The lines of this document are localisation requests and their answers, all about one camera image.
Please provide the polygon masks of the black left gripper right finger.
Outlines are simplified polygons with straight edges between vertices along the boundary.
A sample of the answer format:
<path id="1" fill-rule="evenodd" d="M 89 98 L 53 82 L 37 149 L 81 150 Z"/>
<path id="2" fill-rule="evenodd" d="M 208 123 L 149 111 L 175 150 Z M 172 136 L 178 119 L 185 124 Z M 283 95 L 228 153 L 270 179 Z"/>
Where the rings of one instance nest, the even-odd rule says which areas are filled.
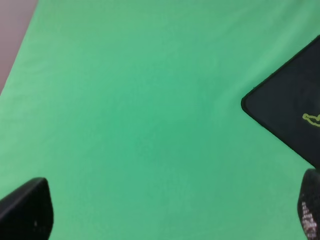
<path id="1" fill-rule="evenodd" d="M 305 171 L 297 202 L 298 218 L 308 240 L 320 239 L 320 170 Z"/>

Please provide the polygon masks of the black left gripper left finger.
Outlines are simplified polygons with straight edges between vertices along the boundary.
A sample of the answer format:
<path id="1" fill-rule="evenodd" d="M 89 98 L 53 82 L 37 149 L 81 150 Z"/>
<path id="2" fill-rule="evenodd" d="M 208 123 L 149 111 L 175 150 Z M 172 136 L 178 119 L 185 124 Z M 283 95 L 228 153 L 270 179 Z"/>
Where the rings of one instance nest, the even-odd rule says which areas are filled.
<path id="1" fill-rule="evenodd" d="M 0 200 L 2 240 L 48 240 L 54 210 L 48 180 L 35 177 Z"/>

